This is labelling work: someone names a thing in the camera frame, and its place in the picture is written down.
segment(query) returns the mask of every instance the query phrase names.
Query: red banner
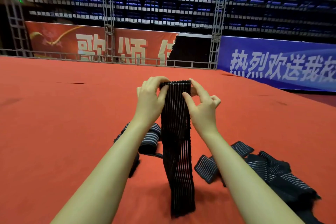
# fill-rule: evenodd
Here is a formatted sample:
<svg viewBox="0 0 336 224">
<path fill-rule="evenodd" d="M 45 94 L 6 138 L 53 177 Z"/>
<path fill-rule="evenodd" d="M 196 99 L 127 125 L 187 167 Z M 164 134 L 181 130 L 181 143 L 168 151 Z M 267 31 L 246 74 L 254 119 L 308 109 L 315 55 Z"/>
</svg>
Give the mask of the red banner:
<svg viewBox="0 0 336 224">
<path fill-rule="evenodd" d="M 33 51 L 46 52 L 35 52 L 36 57 L 97 61 L 99 56 L 106 54 L 103 27 L 31 21 L 27 21 L 26 26 Z M 124 63 L 166 65 L 164 60 L 169 58 L 176 35 L 171 32 L 116 28 L 115 56 L 120 56 Z"/>
</svg>

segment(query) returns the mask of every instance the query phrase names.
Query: blue banner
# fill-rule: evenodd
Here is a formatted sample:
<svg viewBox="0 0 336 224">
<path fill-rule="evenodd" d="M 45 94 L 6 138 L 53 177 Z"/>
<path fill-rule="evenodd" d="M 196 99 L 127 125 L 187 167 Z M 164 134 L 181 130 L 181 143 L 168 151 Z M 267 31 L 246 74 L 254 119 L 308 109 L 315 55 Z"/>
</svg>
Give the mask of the blue banner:
<svg viewBox="0 0 336 224">
<path fill-rule="evenodd" d="M 219 69 L 279 89 L 336 92 L 336 45 L 222 36 Z"/>
</svg>

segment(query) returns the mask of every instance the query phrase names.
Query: hand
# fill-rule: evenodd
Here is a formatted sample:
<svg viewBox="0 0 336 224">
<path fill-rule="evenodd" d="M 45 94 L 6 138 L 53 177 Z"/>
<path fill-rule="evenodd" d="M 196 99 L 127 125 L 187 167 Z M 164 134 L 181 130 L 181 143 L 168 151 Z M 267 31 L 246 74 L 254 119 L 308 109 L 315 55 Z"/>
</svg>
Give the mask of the hand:
<svg viewBox="0 0 336 224">
<path fill-rule="evenodd" d="M 136 89 L 138 103 L 133 120 L 137 120 L 148 129 L 158 119 L 165 104 L 169 86 L 162 87 L 159 96 L 156 95 L 161 82 L 169 82 L 169 79 L 164 76 L 150 77 L 143 82 L 141 87 Z"/>
<path fill-rule="evenodd" d="M 195 80 L 191 79 L 191 83 L 193 85 L 191 95 L 199 96 L 201 103 L 196 106 L 188 93 L 183 92 L 182 95 L 187 103 L 192 124 L 203 138 L 204 135 L 217 131 L 215 110 L 221 100 L 217 96 L 209 96 L 208 92 Z"/>
</svg>

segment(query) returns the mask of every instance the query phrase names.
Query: orange-red mat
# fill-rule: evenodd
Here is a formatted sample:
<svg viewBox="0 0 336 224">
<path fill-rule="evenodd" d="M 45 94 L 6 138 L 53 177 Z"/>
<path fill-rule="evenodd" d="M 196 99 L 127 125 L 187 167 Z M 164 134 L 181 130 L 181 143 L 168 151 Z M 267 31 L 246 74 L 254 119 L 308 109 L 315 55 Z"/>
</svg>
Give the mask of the orange-red mat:
<svg viewBox="0 0 336 224">
<path fill-rule="evenodd" d="M 223 71 L 9 57 L 0 57 L 0 222 L 49 223 L 132 118 L 136 87 L 157 75 L 191 77 L 221 98 L 227 142 L 289 162 L 322 197 L 315 216 L 336 223 L 336 108 Z M 194 166 L 211 154 L 193 127 L 191 138 Z M 140 159 L 114 223 L 243 223 L 221 182 L 195 172 L 196 211 L 171 220 L 162 160 Z"/>
</svg>

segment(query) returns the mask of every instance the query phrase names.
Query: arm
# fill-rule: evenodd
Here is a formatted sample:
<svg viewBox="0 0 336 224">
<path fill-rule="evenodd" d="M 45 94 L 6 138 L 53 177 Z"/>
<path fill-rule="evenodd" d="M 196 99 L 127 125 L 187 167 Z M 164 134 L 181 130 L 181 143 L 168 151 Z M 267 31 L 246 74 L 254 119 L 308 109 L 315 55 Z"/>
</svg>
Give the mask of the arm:
<svg viewBox="0 0 336 224">
<path fill-rule="evenodd" d="M 216 127 L 215 109 L 221 100 L 210 97 L 192 80 L 201 103 L 196 106 L 191 96 L 183 93 L 192 124 L 213 154 L 218 169 L 239 212 L 247 224 L 303 224 L 302 220 L 229 146 Z"/>
<path fill-rule="evenodd" d="M 166 77 L 151 77 L 137 88 L 135 115 L 123 135 L 55 216 L 51 224 L 111 224 L 141 141 L 160 116 L 168 86 Z"/>
</svg>

